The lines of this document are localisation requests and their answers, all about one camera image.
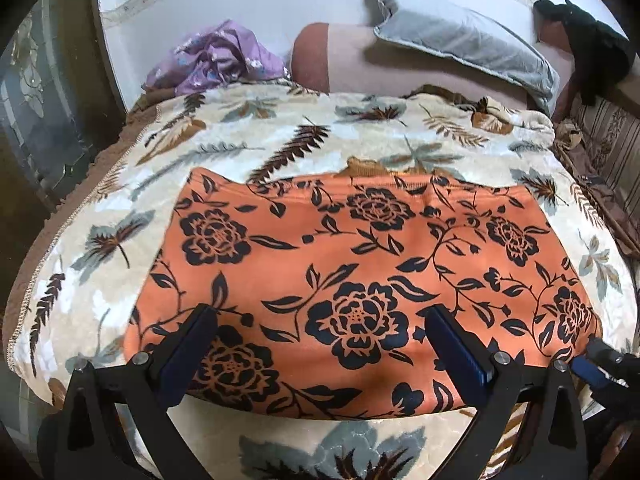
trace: purple floral fabric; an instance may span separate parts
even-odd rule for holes
[[[192,94],[240,78],[267,80],[286,74],[283,60],[233,20],[188,36],[146,76],[146,90],[175,88]]]

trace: black flower print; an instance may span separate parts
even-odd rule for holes
[[[415,410],[424,401],[424,392],[412,390],[408,383],[396,384],[391,393],[391,402],[394,406],[394,416],[415,415]]]
[[[492,290],[495,292],[500,291],[500,272],[495,267],[489,267],[489,270],[483,275],[484,280],[491,285]]]
[[[415,216],[411,208],[388,189],[369,187],[364,193],[349,195],[351,218],[366,220],[378,231],[401,230],[404,221]]]
[[[274,180],[273,182],[265,182],[255,185],[255,192],[258,195],[272,196],[280,198],[285,196],[291,189],[294,188],[292,178],[282,178],[280,180]]]
[[[536,239],[506,218],[492,216],[486,226],[489,238],[505,247],[508,259],[519,267],[524,267],[528,257],[539,251]]]
[[[298,189],[309,189],[311,187],[322,187],[322,180],[299,180],[296,183]]]
[[[340,364],[357,370],[377,363],[382,350],[401,348],[409,341],[409,320],[396,310],[398,300],[389,285],[343,282],[333,301],[309,309],[306,333],[332,346]]]
[[[437,207],[428,205],[420,214],[427,218],[440,218],[442,211],[440,211],[440,209],[438,209]]]
[[[234,327],[222,325],[190,389],[221,406],[250,412],[254,402],[280,390],[278,372],[271,367],[271,350],[244,344]]]
[[[436,184],[437,186],[448,186],[449,185],[449,179],[445,176],[442,175],[437,175],[434,174],[431,177],[431,181]]]
[[[201,264],[238,264],[251,252],[246,240],[246,227],[230,220],[220,209],[208,209],[191,213],[180,220],[180,227],[187,239],[182,250],[187,262]]]
[[[558,337],[563,343],[569,342],[575,346],[580,330],[587,327],[591,321],[591,311],[580,302],[580,297],[565,286],[558,289],[554,296],[554,303],[558,308],[559,324]]]

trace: bolt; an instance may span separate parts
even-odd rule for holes
[[[554,368],[559,372],[565,372],[569,369],[566,363],[564,361],[561,361],[560,359],[556,359],[554,361]]]
[[[78,359],[76,359],[76,363],[74,364],[74,370],[82,372],[88,364],[89,361],[87,361],[84,357],[79,357]]]
[[[149,354],[146,352],[138,352],[131,358],[131,361],[135,365],[143,365],[149,361]]]
[[[494,354],[494,361],[499,365],[508,365],[511,362],[511,356],[507,352],[500,350]]]

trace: floral blanket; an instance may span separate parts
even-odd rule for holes
[[[604,340],[624,349],[636,326],[631,276],[604,222],[548,150],[553,140],[551,124],[535,112],[505,110],[491,100],[474,112],[424,94],[403,100],[237,85],[164,102],[158,120],[84,200],[41,261],[8,343],[9,366],[51,402],[52,390],[68,384],[78,356],[97,366],[124,362],[124,334],[136,299],[196,166],[234,182],[436,170],[489,187],[526,186],[577,269]],[[270,205],[275,216],[281,214],[278,204]],[[379,463],[370,455],[375,452],[385,456],[385,464],[394,457],[390,478],[419,478],[433,472],[450,449],[446,439],[425,444],[425,435],[446,428],[453,443],[468,424],[460,412],[340,423],[281,418],[267,424],[258,415],[197,399],[183,403],[172,416],[216,478],[235,479],[240,470],[263,478],[260,468],[316,465],[340,478],[327,450],[344,441],[341,431],[367,443],[361,456],[354,448],[354,468],[362,477],[367,463]],[[215,414],[212,427],[228,429],[211,432],[206,446],[201,430],[180,426],[201,427],[205,413]],[[265,433],[257,429],[260,424],[275,426]],[[220,455],[209,452],[214,442]],[[259,457],[264,461],[257,464]],[[272,478],[285,476],[275,471]]]

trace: orange fabric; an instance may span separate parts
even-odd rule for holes
[[[462,402],[424,337],[443,303],[492,351],[546,366],[600,332],[523,186],[443,175],[236,184],[191,173],[125,335],[152,351],[218,313],[191,393],[259,413],[380,418]]]

